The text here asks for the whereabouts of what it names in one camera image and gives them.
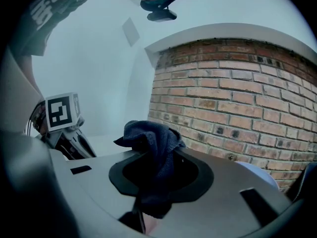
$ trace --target gray t-shirt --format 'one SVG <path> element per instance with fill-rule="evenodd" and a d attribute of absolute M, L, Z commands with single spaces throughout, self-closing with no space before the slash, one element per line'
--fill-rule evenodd
<path fill-rule="evenodd" d="M 21 17 L 10 47 L 16 56 L 43 56 L 52 30 L 87 0 L 34 0 Z"/>

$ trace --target white cube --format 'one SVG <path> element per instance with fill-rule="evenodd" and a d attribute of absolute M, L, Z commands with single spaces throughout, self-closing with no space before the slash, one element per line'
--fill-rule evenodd
<path fill-rule="evenodd" d="M 65 93 L 45 99 L 49 131 L 75 125 L 80 117 L 77 93 Z"/>

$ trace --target towel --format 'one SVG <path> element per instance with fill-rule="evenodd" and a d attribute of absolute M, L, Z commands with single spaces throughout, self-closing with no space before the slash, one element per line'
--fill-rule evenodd
<path fill-rule="evenodd" d="M 140 188 L 141 209 L 155 218 L 162 218 L 170 209 L 166 181 L 174 175 L 173 150 L 186 147 L 181 135 L 166 125 L 151 121 L 130 121 L 123 137 L 115 144 L 152 155 L 155 171 L 150 184 Z"/>

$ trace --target person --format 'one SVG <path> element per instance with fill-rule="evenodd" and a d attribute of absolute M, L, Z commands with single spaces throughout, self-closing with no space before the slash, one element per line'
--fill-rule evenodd
<path fill-rule="evenodd" d="M 32 56 L 44 55 L 53 29 L 86 1 L 34 0 L 21 17 L 15 37 L 11 41 L 11 50 L 22 72 L 40 94 L 41 91 L 33 75 Z M 142 1 L 148 5 L 158 5 L 168 0 Z M 36 106 L 30 119 L 33 127 L 42 135 L 47 132 L 46 118 L 41 115 L 45 112 L 43 100 L 44 97 L 41 94 L 41 104 Z"/>

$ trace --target brick wall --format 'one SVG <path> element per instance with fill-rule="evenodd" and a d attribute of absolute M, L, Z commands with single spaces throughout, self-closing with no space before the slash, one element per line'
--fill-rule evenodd
<path fill-rule="evenodd" d="M 317 70 L 274 45 L 207 40 L 161 53 L 149 120 L 206 154 L 269 172 L 282 191 L 317 161 Z"/>

